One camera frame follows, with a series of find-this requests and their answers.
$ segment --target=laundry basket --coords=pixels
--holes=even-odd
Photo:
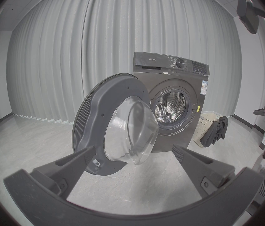
[[[219,117],[222,117],[222,115],[215,111],[206,111],[201,113],[195,132],[192,136],[193,141],[195,141],[197,145],[203,147],[199,140],[213,124],[213,121],[218,121]]]

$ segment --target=black cloth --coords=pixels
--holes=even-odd
[[[220,138],[225,138],[225,133],[228,128],[228,118],[226,116],[219,117],[219,121],[213,121],[213,124],[200,139],[203,147],[208,147],[212,143],[215,144]]]

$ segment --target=front-load washing machine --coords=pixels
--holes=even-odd
[[[189,145],[206,97],[209,66],[170,55],[135,52],[134,76],[146,86],[159,133],[152,152]]]

